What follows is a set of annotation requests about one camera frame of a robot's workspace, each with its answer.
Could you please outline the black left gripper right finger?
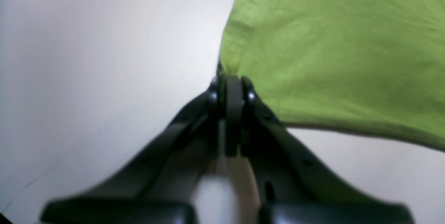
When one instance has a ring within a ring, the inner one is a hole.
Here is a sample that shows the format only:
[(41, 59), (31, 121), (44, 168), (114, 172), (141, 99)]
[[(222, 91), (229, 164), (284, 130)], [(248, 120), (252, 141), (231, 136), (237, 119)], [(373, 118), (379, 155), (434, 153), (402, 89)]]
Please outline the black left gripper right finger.
[(413, 224), (407, 207), (377, 200), (336, 175), (292, 136), (246, 77), (226, 78), (226, 155), (247, 158), (258, 224)]

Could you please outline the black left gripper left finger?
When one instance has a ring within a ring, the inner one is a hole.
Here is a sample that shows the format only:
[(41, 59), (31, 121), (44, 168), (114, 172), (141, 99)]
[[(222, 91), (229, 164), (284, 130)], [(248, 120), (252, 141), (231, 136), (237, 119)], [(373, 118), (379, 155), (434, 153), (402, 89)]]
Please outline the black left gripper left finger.
[(168, 126), (107, 180), (52, 200), (45, 224), (197, 224), (196, 183), (218, 154), (222, 78), (187, 103)]

